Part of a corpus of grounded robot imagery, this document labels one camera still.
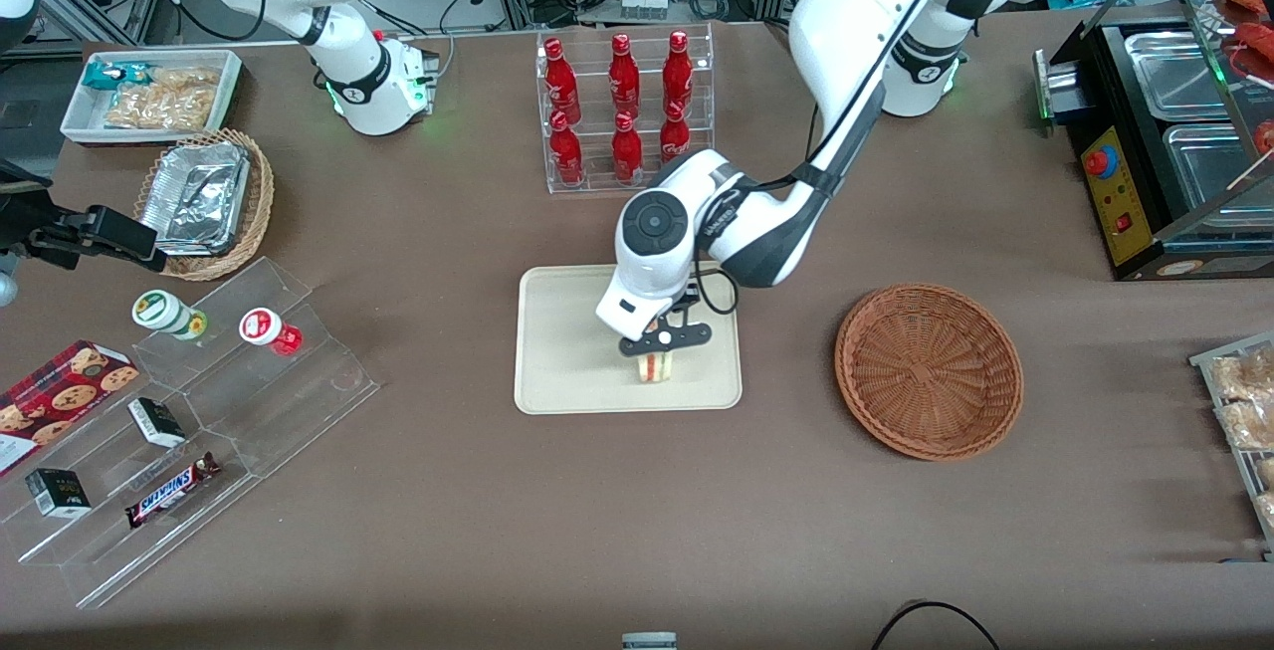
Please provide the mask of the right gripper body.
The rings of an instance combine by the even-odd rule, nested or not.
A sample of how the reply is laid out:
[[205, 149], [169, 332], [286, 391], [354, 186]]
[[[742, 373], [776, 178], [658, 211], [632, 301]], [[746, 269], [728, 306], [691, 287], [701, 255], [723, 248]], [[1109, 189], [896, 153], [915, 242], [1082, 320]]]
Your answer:
[[22, 255], [18, 250], [29, 235], [46, 222], [46, 206], [52, 204], [46, 175], [27, 172], [22, 166], [1, 161], [1, 260], [10, 271]]

